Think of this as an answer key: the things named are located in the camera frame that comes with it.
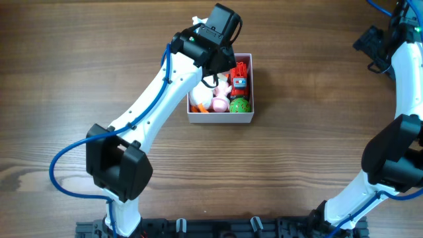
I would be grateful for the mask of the red toy fire truck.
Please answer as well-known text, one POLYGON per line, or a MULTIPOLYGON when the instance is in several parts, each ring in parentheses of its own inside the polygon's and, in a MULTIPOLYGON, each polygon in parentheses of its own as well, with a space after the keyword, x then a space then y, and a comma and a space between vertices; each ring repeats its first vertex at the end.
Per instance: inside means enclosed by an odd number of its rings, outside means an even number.
POLYGON ((249 100, 249 80, 247 65, 237 62, 237 66, 229 72, 231 89, 231 99, 244 98, 249 100))

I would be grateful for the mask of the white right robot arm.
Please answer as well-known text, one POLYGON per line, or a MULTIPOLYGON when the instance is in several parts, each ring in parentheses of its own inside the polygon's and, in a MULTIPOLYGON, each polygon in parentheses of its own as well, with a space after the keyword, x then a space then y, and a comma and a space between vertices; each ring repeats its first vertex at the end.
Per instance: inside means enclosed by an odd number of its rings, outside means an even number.
POLYGON ((397 1, 387 30, 371 26, 354 43, 371 58, 368 70, 395 82, 395 119, 366 145, 361 170, 337 196, 322 202, 307 221, 310 235, 346 237, 386 199, 407 201, 422 195, 422 2, 397 1))

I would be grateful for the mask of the green ball red numbers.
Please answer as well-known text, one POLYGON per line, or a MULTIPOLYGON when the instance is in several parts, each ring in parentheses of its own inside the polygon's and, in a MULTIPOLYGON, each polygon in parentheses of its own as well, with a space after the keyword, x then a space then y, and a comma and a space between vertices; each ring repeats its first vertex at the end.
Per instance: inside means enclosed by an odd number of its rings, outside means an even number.
POLYGON ((251 105, 247 99, 235 98, 229 105, 230 113, 249 113, 252 112, 251 105))

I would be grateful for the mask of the white duck plush toy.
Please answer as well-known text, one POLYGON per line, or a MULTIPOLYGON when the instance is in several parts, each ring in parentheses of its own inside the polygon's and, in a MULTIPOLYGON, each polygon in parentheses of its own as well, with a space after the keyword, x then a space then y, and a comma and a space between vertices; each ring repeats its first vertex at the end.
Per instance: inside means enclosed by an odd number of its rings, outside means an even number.
POLYGON ((188 101, 192 112, 208 113, 213 98, 213 91, 199 82, 188 94, 188 101))

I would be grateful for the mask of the pink pig plush toy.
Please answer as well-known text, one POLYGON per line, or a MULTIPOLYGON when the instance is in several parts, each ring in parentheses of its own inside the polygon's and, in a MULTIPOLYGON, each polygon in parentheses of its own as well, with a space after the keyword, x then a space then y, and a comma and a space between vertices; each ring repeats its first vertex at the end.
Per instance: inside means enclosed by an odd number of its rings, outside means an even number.
POLYGON ((219 85, 213 90, 214 97, 211 100, 211 107, 214 112, 227 112, 230 100, 227 95, 232 91, 232 86, 226 81, 219 80, 219 85))

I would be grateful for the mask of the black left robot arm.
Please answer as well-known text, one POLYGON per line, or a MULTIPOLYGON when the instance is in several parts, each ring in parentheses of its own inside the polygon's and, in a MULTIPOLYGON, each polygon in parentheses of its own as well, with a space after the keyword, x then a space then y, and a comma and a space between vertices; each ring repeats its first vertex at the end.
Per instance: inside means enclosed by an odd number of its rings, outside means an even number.
POLYGON ((206 20, 173 36, 160 71, 123 115, 107 128, 94 124, 87 132, 86 170, 110 199, 103 221, 107 235, 140 235, 138 198, 153 174, 147 158, 152 143, 179 102, 204 77, 236 66, 232 45, 242 25, 235 11, 216 4, 206 20))

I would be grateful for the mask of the yellow wooden rattle drum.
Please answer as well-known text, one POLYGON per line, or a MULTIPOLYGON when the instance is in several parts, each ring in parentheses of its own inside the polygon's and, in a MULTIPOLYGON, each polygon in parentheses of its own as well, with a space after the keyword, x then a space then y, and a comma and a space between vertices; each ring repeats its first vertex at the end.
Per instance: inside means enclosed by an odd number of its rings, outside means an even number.
POLYGON ((227 81, 227 76, 223 73, 218 73, 217 77, 220 81, 227 81))

